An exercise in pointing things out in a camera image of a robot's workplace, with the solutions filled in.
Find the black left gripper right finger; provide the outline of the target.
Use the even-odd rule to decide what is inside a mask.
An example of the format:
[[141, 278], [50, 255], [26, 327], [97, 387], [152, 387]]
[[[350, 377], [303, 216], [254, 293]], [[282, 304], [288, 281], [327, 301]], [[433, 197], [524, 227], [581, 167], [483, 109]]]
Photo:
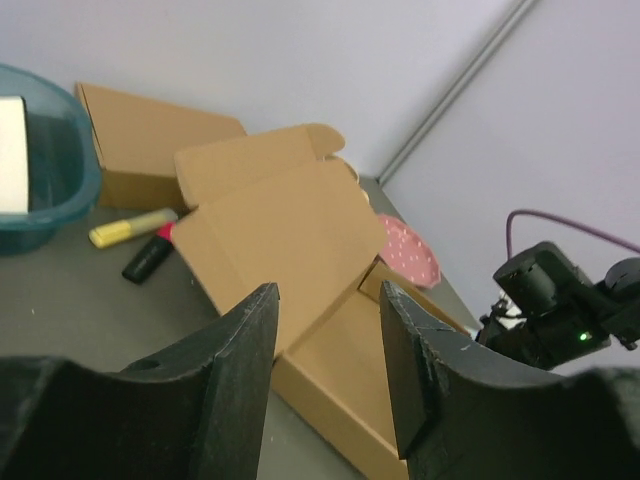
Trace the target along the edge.
[[393, 282], [380, 315], [399, 457], [413, 479], [635, 479], [639, 373], [572, 376], [500, 355]]

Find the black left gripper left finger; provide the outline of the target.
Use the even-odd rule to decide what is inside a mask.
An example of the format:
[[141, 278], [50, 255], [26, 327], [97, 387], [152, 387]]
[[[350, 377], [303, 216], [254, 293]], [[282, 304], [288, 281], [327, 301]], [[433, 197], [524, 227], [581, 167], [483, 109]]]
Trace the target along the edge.
[[279, 314], [275, 284], [116, 373], [1, 361], [5, 479], [253, 479]]

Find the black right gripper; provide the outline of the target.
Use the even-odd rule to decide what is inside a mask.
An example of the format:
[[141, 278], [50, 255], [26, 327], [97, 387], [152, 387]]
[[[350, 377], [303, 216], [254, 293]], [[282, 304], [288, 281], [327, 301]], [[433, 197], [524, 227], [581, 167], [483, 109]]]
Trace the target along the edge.
[[517, 362], [552, 370], [611, 345], [599, 315], [607, 300], [584, 272], [552, 242], [543, 241], [503, 264], [493, 279], [520, 310], [518, 324], [500, 322], [498, 301], [481, 318], [481, 345]]

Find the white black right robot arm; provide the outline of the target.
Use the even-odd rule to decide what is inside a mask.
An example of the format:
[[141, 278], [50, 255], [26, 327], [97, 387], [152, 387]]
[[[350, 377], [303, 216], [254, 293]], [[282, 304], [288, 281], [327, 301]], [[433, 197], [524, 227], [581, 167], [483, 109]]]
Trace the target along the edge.
[[476, 341], [543, 370], [595, 353], [616, 338], [627, 350], [639, 340], [639, 259], [613, 265], [592, 282], [552, 242], [544, 241], [493, 275], [507, 298], [481, 318]]

